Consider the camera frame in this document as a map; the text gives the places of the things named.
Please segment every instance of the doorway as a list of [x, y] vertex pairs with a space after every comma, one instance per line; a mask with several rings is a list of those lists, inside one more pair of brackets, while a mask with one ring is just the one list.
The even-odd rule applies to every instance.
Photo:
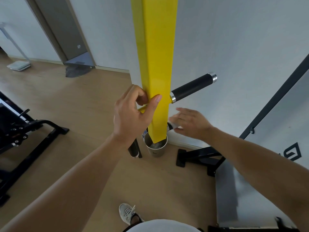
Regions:
[[95, 65], [69, 0], [27, 1], [65, 65]]

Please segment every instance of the hand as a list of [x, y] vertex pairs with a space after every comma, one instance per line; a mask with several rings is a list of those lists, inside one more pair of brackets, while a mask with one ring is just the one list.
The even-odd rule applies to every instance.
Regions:
[[[154, 96], [148, 103], [146, 92], [137, 85], [131, 85], [115, 103], [114, 131], [112, 136], [126, 148], [141, 135], [152, 121], [154, 112], [162, 95]], [[144, 113], [136, 109], [138, 105], [147, 104]]]
[[177, 107], [176, 110], [179, 112], [169, 117], [169, 120], [181, 126], [182, 129], [175, 128], [174, 131], [187, 137], [205, 141], [208, 131], [213, 127], [209, 121], [198, 111], [180, 107]]

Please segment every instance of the wooden floor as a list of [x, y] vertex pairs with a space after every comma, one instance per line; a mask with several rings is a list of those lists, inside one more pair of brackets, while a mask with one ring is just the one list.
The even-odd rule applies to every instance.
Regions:
[[[0, 208], [0, 227], [29, 205], [61, 175], [101, 144], [113, 129], [113, 106], [131, 84], [126, 73], [92, 70], [77, 78], [65, 77], [65, 66], [33, 62], [23, 72], [10, 70], [11, 60], [0, 55], [0, 91], [34, 119], [67, 127], [10, 189], [10, 200]], [[21, 146], [0, 156], [0, 169], [13, 169], [50, 131], [33, 132]], [[207, 230], [216, 224], [214, 178], [206, 168], [175, 165], [177, 147], [152, 158], [139, 139], [142, 159], [129, 153], [111, 175], [84, 231], [126, 228], [118, 214], [120, 203], [136, 205], [143, 219], [171, 219]]]

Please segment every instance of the fingernail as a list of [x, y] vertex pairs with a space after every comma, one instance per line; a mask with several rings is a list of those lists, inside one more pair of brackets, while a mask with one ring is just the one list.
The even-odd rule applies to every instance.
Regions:
[[161, 98], [162, 98], [162, 95], [160, 94], [160, 95], [159, 95], [159, 96], [157, 96], [157, 98], [155, 99], [155, 100], [156, 100], [156, 102], [161, 101]]

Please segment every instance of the person's right arm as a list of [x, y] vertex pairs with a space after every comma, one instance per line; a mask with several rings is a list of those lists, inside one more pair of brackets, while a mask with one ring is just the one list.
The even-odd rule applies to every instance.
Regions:
[[202, 140], [220, 152], [262, 195], [281, 209], [300, 231], [309, 230], [309, 170], [257, 144], [213, 127], [198, 111], [177, 108], [169, 118], [175, 132]]

